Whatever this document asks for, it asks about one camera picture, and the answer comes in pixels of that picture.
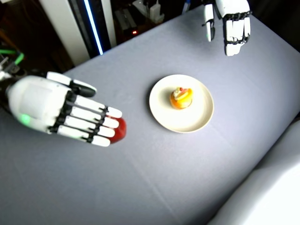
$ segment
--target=plate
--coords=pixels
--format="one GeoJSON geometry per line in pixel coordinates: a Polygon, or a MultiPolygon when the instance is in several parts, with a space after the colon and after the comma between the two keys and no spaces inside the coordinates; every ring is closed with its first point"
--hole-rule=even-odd
{"type": "Polygon", "coordinates": [[[158,81],[151,90],[149,105],[154,118],[163,127],[178,133],[203,128],[214,112],[214,101],[207,87],[187,75],[170,75],[158,81]],[[188,108],[177,110],[171,106],[170,94],[177,87],[193,90],[193,101],[188,108]]]}

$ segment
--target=green light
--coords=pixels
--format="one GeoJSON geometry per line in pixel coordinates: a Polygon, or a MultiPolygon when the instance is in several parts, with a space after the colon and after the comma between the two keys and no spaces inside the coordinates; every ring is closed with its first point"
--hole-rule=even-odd
{"type": "Polygon", "coordinates": [[[21,123],[24,125],[28,125],[30,123],[30,116],[26,114],[21,115],[21,123]]]}

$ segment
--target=red ball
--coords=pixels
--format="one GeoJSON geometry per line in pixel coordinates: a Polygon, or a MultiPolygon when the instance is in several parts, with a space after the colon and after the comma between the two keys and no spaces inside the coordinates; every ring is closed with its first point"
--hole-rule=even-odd
{"type": "Polygon", "coordinates": [[[126,136],[126,122],[123,118],[114,118],[110,117],[114,120],[117,120],[119,122],[119,126],[117,128],[114,128],[114,131],[116,132],[113,137],[108,137],[108,139],[111,141],[111,144],[116,143],[120,140],[122,140],[126,136]]]}

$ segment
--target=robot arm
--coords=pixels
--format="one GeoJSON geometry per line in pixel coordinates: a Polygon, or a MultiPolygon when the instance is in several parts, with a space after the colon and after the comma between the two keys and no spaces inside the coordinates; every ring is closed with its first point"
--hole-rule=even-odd
{"type": "MultiPolygon", "coordinates": [[[[223,18],[225,53],[233,56],[250,38],[251,14],[247,0],[215,0],[217,10],[223,18]]],[[[204,1],[204,23],[208,41],[213,39],[213,7],[211,0],[204,1]]]]}
{"type": "Polygon", "coordinates": [[[122,112],[95,102],[93,86],[48,72],[26,76],[7,86],[8,106],[22,124],[48,134],[71,137],[99,146],[109,146],[122,112]]]}

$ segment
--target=plate rim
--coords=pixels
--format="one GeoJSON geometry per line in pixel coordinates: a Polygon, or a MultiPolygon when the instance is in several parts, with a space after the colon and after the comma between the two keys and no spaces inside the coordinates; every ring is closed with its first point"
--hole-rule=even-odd
{"type": "Polygon", "coordinates": [[[215,111],[215,102],[214,102],[214,99],[213,99],[213,97],[212,97],[212,95],[211,95],[210,90],[209,90],[209,89],[208,89],[201,81],[199,81],[197,78],[192,77],[192,76],[188,76],[188,75],[184,75],[184,74],[172,74],[172,75],[168,75],[168,76],[165,76],[165,77],[161,78],[159,81],[157,81],[157,82],[153,85],[153,87],[152,87],[152,89],[151,89],[151,92],[150,92],[150,94],[149,94],[149,107],[150,107],[150,111],[151,111],[153,117],[155,118],[155,120],[156,120],[162,127],[166,128],[166,129],[168,129],[168,130],[171,130],[171,131],[173,131],[173,132],[175,132],[175,133],[189,134],[189,133],[193,133],[193,132],[196,132],[196,131],[198,131],[198,130],[201,130],[202,128],[204,128],[204,127],[210,122],[210,120],[211,120],[211,118],[212,118],[212,116],[213,116],[213,114],[214,114],[214,111],[215,111]],[[206,122],[202,127],[198,128],[198,129],[195,129],[195,130],[192,130],[192,131],[185,131],[185,132],[177,131],[177,130],[174,130],[174,129],[170,129],[170,128],[164,126],[163,124],[161,124],[161,123],[158,121],[158,119],[155,117],[155,115],[154,115],[154,113],[153,113],[153,111],[152,111],[151,104],[150,104],[150,99],[151,99],[151,95],[152,95],[152,93],[153,93],[153,89],[155,88],[155,86],[156,86],[161,80],[165,79],[166,77],[170,77],[170,76],[174,76],[174,75],[187,76],[187,77],[191,77],[191,78],[197,80],[197,81],[198,81],[198,82],[199,82],[199,83],[207,90],[207,92],[209,93],[209,96],[210,96],[211,101],[212,101],[212,112],[211,112],[210,118],[207,120],[207,122],[206,122]]]}

